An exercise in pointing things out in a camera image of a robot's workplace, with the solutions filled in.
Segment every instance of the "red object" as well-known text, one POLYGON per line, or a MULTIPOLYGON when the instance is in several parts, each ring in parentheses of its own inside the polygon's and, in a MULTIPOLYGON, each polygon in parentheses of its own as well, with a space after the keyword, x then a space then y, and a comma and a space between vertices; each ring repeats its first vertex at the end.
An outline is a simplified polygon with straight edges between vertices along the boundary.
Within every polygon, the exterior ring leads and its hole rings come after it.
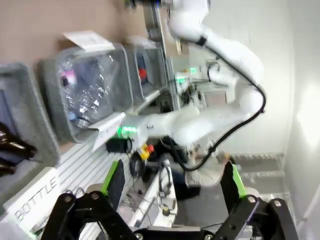
POLYGON ((153 153, 155 151, 155 148, 152 144, 150 144, 145 148, 145 150, 147 150, 149 153, 153 153))
POLYGON ((139 76, 143 80, 147 77, 147 71, 144 68, 139 68, 139 76))

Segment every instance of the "gray bin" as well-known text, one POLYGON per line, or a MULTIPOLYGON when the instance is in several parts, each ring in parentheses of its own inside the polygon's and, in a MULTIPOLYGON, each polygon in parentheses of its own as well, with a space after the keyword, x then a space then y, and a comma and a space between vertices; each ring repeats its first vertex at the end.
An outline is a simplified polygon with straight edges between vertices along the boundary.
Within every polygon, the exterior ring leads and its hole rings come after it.
POLYGON ((125 48, 129 60, 132 95, 135 104, 144 102, 150 94, 167 87, 162 47, 159 43, 156 43, 155 46, 154 48, 144 48, 143 46, 128 46, 125 48), (144 61, 147 75, 147 83, 145 84, 142 84, 139 75, 138 65, 141 58, 144 61))
POLYGON ((44 167, 55 166, 60 155, 34 73, 22 63, 0 65, 0 90, 5 99, 1 106, 5 105, 8 110, 2 109, 2 121, 10 118, 18 136, 37 148, 34 159, 39 161, 19 161, 15 174, 0 177, 0 204, 3 204, 44 167))
POLYGON ((109 108, 108 113, 101 114, 101 119, 99 120, 109 117, 112 113, 125 112, 133 106, 127 54, 122 45, 114 44, 114 47, 115 49, 95 52, 86 52, 82 48, 74 47, 63 50, 56 57, 43 61, 44 97, 60 142, 83 143, 94 133, 91 129, 75 126, 68 119, 68 104, 60 75, 62 66, 67 63, 72 63, 70 69, 73 69, 73 64, 77 64, 80 61, 112 56, 119 63, 115 87, 109 89, 114 97, 105 104, 109 108))

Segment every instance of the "brown glass bottle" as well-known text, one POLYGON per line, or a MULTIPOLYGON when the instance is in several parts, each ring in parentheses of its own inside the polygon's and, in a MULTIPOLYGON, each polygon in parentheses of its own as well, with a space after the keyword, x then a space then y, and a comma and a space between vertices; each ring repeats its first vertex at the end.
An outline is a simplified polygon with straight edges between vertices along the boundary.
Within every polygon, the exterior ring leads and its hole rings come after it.
POLYGON ((15 174, 17 166, 0 157, 0 177, 15 174))
POLYGON ((0 122, 0 151, 7 151, 26 159, 33 158, 37 149, 13 135, 7 126, 0 122))

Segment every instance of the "white wall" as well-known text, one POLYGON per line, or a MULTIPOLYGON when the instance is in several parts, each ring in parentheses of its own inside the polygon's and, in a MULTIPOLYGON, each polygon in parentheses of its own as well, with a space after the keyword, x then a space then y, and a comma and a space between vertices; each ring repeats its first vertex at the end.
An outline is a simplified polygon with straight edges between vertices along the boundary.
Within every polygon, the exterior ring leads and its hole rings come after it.
MULTIPOLYGON (((212 0, 204 23, 247 45, 262 60, 266 113, 232 135, 221 149, 231 153, 283 153, 289 138, 294 51, 286 0, 212 0)), ((212 54, 190 47, 190 65, 205 66, 212 54)))
MULTIPOLYGON (((295 95, 285 173, 297 220, 320 184, 320 1, 288 0, 295 49, 295 95)), ((320 201, 311 211, 301 239, 320 239, 320 201)))

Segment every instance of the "screw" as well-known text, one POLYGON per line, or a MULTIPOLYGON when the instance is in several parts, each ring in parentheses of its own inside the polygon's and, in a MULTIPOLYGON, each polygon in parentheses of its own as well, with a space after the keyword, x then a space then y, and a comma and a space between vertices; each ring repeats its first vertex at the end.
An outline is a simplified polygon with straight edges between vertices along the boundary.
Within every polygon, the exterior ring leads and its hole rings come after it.
POLYGON ((204 237, 204 240, 211 240, 214 236, 211 234, 208 234, 204 237))
POLYGON ((99 195, 94 192, 94 193, 91 194, 91 198, 93 200, 97 200, 99 198, 99 195))
POLYGON ((281 207, 281 202, 279 202, 278 200, 275 200, 274 205, 279 208, 281 207))
POLYGON ((137 238, 138 240, 143 240, 143 239, 144 239, 144 237, 143 237, 142 234, 140 234, 140 233, 136 233, 135 236, 136 236, 136 238, 137 238))
POLYGON ((70 196, 65 196, 64 200, 68 203, 72 200, 72 198, 70 196))
POLYGON ((255 198, 253 196, 248 197, 248 200, 252 204, 254 204, 256 202, 256 200, 255 200, 255 198))

